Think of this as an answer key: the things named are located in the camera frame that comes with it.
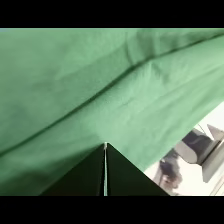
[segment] green curtain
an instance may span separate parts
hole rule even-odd
[[[0,29],[0,195],[39,195],[103,142],[144,171],[223,87],[223,28]]]

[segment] green cloth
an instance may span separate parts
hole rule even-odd
[[[0,29],[0,195],[38,195],[103,142],[144,171],[224,99],[224,29]]]

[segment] black triangle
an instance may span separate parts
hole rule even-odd
[[[104,145],[97,148],[41,196],[99,196],[103,189]]]
[[[106,161],[109,196],[168,196],[110,144]]]

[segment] green fabric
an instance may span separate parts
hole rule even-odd
[[[224,98],[224,29],[0,29],[0,195],[38,195],[110,142],[139,169]]]

